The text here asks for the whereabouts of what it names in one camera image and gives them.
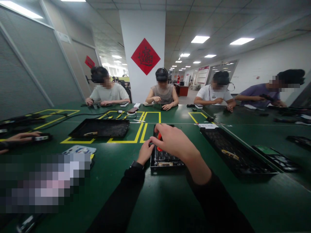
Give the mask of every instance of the green workbench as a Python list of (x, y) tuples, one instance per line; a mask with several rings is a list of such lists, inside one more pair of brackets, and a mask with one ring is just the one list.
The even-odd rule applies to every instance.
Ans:
[[(81, 113), (104, 113), (115, 108), (129, 110), (133, 107), (133, 104), (129, 104), (125, 108), (115, 105), (89, 109), (80, 105), (81, 103), (60, 105), (41, 113), (59, 112), (73, 116)], [(85, 180), (85, 185), (79, 188), (79, 192), (72, 196), (71, 202), (60, 213), (48, 215), (34, 230), (46, 233), (85, 232), (119, 184), (124, 171), (138, 158), (142, 143), (153, 134), (154, 124), (174, 124), (198, 148), (203, 159), (219, 176), (256, 232), (310, 232), (311, 192), (308, 188), (311, 187), (311, 153), (285, 138), (288, 135), (311, 138), (311, 128), (273, 122), (272, 119), (277, 116), (276, 110), (267, 109), (269, 116), (262, 117), (257, 111), (244, 107), (236, 107), (232, 114), (224, 113), (223, 109), (223, 106), (208, 106), (193, 112), (191, 108), (179, 105), (170, 111), (160, 111), (159, 105), (142, 105), (137, 119), (146, 123), (131, 120), (124, 138), (75, 141), (68, 134), (85, 118), (96, 117), (77, 116), (44, 131), (54, 136), (53, 141), (17, 148), (2, 155), (1, 159), (4, 161), (14, 154), (23, 154), (28, 163), (38, 163), (42, 155), (61, 153), (75, 144), (97, 148), (94, 156), (96, 163), (90, 172), (90, 178)], [(109, 114), (114, 118), (119, 116), (117, 112)], [(246, 146), (273, 147), (300, 164), (304, 170), (299, 174), (288, 174), (271, 165), (279, 174), (268, 181), (238, 180), (195, 125), (204, 123), (207, 116), (215, 117), (215, 123), (219, 127), (227, 130)], [(48, 116), (46, 126), (62, 119), (60, 115)], [(144, 186), (132, 213), (128, 232), (208, 232), (209, 224), (206, 223), (184, 173), (181, 170), (155, 175), (147, 168)], [(16, 223), (17, 220), (13, 220), (3, 232), (12, 232)]]

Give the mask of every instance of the purple t-shirt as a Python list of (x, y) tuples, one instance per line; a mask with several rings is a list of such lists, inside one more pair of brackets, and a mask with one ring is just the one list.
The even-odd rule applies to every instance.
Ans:
[[(259, 96), (261, 94), (266, 94), (272, 97), (275, 100), (280, 100), (280, 93), (279, 92), (271, 92), (266, 88), (266, 84), (257, 84), (254, 86), (249, 87), (248, 89), (242, 91), (240, 95), (245, 95), (245, 96)], [(254, 107), (267, 107), (270, 104), (271, 101), (242, 101), (241, 106), (244, 106), (246, 104), (253, 105)]]

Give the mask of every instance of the ceiling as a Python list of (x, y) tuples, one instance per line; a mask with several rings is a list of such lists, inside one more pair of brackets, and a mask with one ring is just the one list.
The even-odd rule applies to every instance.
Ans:
[[(80, 23), (92, 28), (102, 61), (122, 57), (122, 29), (118, 10), (166, 11), (165, 67), (192, 68), (273, 44), (311, 30), (311, 0), (86, 0), (54, 3)], [(196, 35), (210, 36), (203, 44), (191, 43)], [(238, 38), (255, 40), (230, 45)], [(182, 53), (190, 56), (181, 58)], [(205, 58), (207, 54), (216, 57)]]

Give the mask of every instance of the gray tank top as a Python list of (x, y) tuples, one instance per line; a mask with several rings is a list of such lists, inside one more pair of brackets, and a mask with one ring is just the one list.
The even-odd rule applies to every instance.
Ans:
[(161, 89), (158, 85), (151, 87), (155, 96), (159, 96), (161, 98), (161, 102), (157, 102), (158, 104), (170, 104), (173, 100), (173, 88), (174, 85), (168, 84), (167, 89)]

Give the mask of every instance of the white t-shirt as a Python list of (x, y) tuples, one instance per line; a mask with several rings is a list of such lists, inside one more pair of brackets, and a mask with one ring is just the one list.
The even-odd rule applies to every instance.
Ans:
[(227, 105), (225, 101), (233, 99), (229, 91), (213, 90), (210, 84), (202, 87), (199, 90), (197, 97), (202, 98), (202, 100), (204, 101), (213, 101), (217, 98), (224, 99), (224, 102), (222, 104), (215, 104), (215, 105)]
[(105, 100), (122, 100), (129, 99), (129, 95), (127, 94), (124, 87), (122, 87), (118, 83), (114, 83), (113, 88), (107, 89), (102, 87), (101, 85), (97, 85), (93, 90), (91, 99), (94, 101), (105, 101)]

